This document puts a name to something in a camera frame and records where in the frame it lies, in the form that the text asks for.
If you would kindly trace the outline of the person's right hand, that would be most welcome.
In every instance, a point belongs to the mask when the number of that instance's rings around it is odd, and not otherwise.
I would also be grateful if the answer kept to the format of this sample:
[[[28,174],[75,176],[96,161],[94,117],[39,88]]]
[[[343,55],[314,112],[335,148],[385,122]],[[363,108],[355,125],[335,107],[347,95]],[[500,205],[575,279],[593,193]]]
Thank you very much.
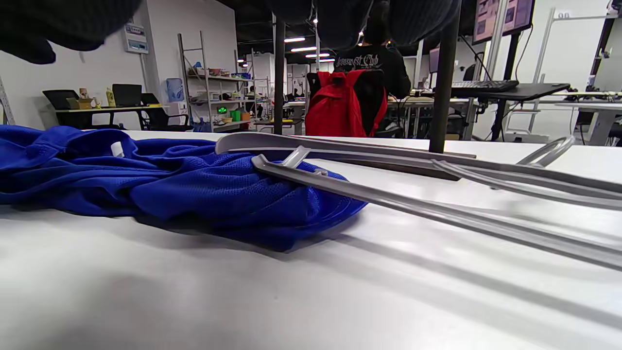
[[[53,64],[52,44],[87,52],[101,47],[138,11],[140,0],[3,0],[1,50],[37,65]],[[285,24],[318,14],[318,36],[331,49],[355,46],[358,33],[378,27],[410,46],[460,18],[459,0],[267,0]]]

